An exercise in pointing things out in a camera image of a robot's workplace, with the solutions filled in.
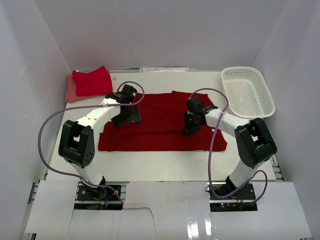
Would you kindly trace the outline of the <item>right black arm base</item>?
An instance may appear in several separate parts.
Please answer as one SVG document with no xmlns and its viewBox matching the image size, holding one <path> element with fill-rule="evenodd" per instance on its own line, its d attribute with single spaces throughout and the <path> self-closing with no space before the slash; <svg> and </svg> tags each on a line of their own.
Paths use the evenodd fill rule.
<svg viewBox="0 0 320 240">
<path fill-rule="evenodd" d="M 220 199 L 213 195 L 209 186 L 205 188 L 209 193 L 209 205 L 212 213 L 226 212 L 256 212 L 258 210 L 256 203 L 251 203 L 256 199 L 253 185 L 250 183 L 233 196 Z"/>
</svg>

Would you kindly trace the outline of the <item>dark red t-shirt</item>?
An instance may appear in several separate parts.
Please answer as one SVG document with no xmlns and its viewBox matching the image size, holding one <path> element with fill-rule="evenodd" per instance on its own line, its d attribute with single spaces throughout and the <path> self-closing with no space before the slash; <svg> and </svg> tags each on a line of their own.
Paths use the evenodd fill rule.
<svg viewBox="0 0 320 240">
<path fill-rule="evenodd" d="M 185 133 L 184 114 L 190 92 L 145 94 L 139 103 L 140 123 L 115 127 L 109 122 L 99 135 L 101 152 L 209 151 L 213 129 L 206 125 Z"/>
</svg>

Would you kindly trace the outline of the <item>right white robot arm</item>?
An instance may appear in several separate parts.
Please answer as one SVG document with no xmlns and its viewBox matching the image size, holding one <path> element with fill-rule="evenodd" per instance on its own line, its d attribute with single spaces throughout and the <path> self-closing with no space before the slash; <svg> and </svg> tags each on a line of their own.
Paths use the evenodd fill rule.
<svg viewBox="0 0 320 240">
<path fill-rule="evenodd" d="M 258 169 L 277 152 L 271 133 L 261 118 L 244 119 L 226 113 L 215 105 L 202 102 L 200 97 L 190 97 L 186 101 L 184 113 L 185 132 L 196 133 L 201 126 L 214 128 L 209 152 L 212 153 L 218 130 L 233 136 L 236 140 L 239 162 L 227 176 L 225 184 L 215 190 L 212 182 L 209 189 L 218 199 L 225 199 L 245 187 L 258 173 Z"/>
</svg>

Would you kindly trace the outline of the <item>white perforated plastic basket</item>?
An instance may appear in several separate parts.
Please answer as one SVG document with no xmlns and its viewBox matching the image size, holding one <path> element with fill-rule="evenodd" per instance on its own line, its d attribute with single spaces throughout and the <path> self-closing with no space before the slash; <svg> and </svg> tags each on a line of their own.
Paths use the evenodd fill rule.
<svg viewBox="0 0 320 240">
<path fill-rule="evenodd" d="M 221 72 L 221 84 L 230 114 L 245 119 L 263 119 L 275 113 L 269 88 L 257 69 L 248 66 L 225 68 Z"/>
</svg>

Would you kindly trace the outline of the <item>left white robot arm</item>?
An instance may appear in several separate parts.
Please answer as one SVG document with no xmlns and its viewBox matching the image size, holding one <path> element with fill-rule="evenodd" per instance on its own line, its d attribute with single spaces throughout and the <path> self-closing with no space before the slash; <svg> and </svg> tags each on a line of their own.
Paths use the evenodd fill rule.
<svg viewBox="0 0 320 240">
<path fill-rule="evenodd" d="M 133 81 L 125 81 L 116 92 L 108 93 L 92 111 L 76 121 L 67 120 L 62 126 L 58 154 L 77 171 L 81 181 L 90 188 L 105 184 L 93 163 L 95 135 L 106 123 L 119 128 L 123 124 L 139 124 L 142 121 L 139 103 L 144 94 L 134 101 L 138 91 Z"/>
</svg>

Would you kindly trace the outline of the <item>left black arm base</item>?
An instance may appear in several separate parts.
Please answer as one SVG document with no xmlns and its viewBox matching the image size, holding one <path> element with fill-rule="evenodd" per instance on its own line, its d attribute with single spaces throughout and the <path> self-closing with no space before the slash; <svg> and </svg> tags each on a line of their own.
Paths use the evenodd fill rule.
<svg viewBox="0 0 320 240">
<path fill-rule="evenodd" d="M 74 203 L 75 210 L 120 211 L 123 204 L 112 189 L 92 191 L 88 186 L 79 184 Z"/>
</svg>

